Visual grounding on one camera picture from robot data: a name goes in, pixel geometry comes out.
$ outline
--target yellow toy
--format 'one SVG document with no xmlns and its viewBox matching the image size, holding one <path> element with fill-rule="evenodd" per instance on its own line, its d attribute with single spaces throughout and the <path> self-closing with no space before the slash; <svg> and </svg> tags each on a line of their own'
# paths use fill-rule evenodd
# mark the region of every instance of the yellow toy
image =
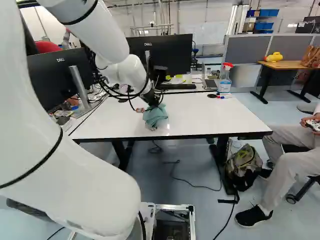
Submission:
<svg viewBox="0 0 320 240">
<path fill-rule="evenodd" d="M 282 56 L 280 54 L 280 52 L 276 51 L 272 55 L 265 56 L 263 60 L 265 60 L 266 62 L 275 63 L 275 62 L 278 62 L 278 61 L 280 61 L 282 59 L 284 59 L 284 56 Z"/>
</svg>

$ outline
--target white desk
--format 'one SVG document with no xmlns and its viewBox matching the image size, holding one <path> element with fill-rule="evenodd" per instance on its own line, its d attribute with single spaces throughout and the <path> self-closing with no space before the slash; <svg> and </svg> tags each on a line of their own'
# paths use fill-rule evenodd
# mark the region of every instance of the white desk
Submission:
<svg viewBox="0 0 320 240">
<path fill-rule="evenodd" d="M 77 142 L 112 140 L 196 139 L 218 136 L 264 136 L 271 133 L 257 116 L 236 98 L 208 98 L 207 93 L 166 94 L 167 126 L 156 131 L 145 127 L 142 113 L 128 102 L 109 97 L 70 137 Z M 147 107 L 140 98 L 135 108 Z"/>
<path fill-rule="evenodd" d="M 71 120 L 71 127 L 65 131 L 67 135 L 70 135 L 74 130 L 78 128 L 108 97 L 105 97 L 100 104 L 95 106 L 91 111 L 87 112 L 86 114 L 82 115 L 81 117 L 74 118 L 70 117 Z"/>
</svg>

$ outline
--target whiteboard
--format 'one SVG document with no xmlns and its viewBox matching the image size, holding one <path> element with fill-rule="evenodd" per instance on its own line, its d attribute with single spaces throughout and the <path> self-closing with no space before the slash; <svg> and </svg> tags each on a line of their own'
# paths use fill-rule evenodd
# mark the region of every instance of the whiteboard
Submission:
<svg viewBox="0 0 320 240">
<path fill-rule="evenodd" d="M 181 34 L 193 34 L 196 45 L 223 44 L 227 32 L 227 21 L 181 24 Z"/>
</svg>

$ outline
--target brown bag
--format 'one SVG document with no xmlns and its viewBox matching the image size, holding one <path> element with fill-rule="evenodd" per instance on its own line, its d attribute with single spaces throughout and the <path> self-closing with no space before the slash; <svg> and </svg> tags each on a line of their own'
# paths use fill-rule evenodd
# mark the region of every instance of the brown bag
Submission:
<svg viewBox="0 0 320 240">
<path fill-rule="evenodd" d="M 308 68 L 320 68 L 320 47 L 308 46 L 303 55 L 301 65 Z"/>
</svg>

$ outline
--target game controller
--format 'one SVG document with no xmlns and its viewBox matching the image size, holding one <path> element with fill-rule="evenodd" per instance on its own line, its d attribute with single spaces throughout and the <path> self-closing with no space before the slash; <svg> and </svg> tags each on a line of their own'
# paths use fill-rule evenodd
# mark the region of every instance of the game controller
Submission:
<svg viewBox="0 0 320 240">
<path fill-rule="evenodd" d="M 305 121 L 305 125 L 315 132 L 320 132 L 320 122 L 317 122 L 316 120 L 307 120 Z"/>
</svg>

